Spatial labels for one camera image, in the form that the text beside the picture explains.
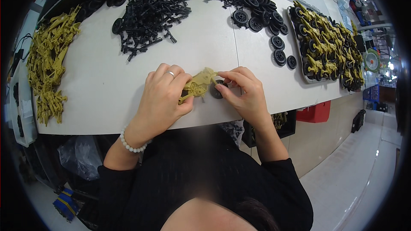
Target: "sticker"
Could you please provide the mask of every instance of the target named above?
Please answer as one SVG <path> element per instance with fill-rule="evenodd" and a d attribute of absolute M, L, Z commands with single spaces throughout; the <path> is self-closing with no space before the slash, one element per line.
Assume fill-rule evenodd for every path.
<path fill-rule="evenodd" d="M 31 105 L 31 100 L 20 100 L 20 105 L 22 118 L 33 116 L 33 107 Z"/>

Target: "black crate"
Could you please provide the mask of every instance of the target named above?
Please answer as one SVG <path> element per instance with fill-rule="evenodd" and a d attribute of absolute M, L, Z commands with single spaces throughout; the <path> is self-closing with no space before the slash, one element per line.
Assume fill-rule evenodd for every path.
<path fill-rule="evenodd" d="M 287 111 L 287 113 L 287 122 L 284 123 L 281 129 L 277 130 L 277 134 L 280 138 L 295 134 L 297 110 Z M 252 126 L 247 121 L 244 121 L 244 134 L 241 140 L 250 148 L 256 146 L 256 143 L 252 138 L 253 132 L 251 128 Z"/>

